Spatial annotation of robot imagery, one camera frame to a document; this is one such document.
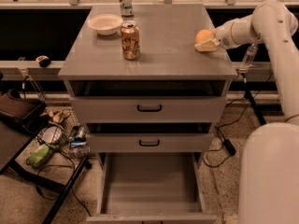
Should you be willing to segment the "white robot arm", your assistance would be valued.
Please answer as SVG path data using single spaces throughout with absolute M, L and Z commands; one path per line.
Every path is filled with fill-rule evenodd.
M 297 29 L 298 20 L 283 3 L 266 0 L 250 15 L 195 38 L 200 52 L 264 44 L 285 117 L 259 127 L 246 141 L 238 224 L 299 224 L 299 50 L 292 41 Z

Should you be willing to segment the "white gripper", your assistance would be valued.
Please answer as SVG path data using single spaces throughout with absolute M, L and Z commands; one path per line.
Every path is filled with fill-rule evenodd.
M 216 51 L 217 46 L 224 49 L 235 49 L 238 44 L 234 41 L 232 29 L 235 24 L 235 20 L 227 21 L 221 26 L 214 29 L 214 35 L 216 38 L 207 38 L 194 45 L 199 52 Z

